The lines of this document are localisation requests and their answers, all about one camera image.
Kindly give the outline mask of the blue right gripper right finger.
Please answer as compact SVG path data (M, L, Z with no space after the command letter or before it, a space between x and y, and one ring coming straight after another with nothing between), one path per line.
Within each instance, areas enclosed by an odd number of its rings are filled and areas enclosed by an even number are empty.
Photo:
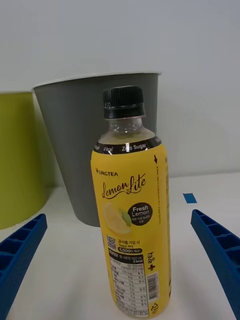
M240 238L197 209L192 211L190 224L238 320L240 318Z

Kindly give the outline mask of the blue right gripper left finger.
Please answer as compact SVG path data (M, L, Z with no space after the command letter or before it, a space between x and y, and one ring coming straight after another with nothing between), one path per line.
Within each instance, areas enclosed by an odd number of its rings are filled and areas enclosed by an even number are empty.
M41 213L0 243L0 319L7 318L47 228Z

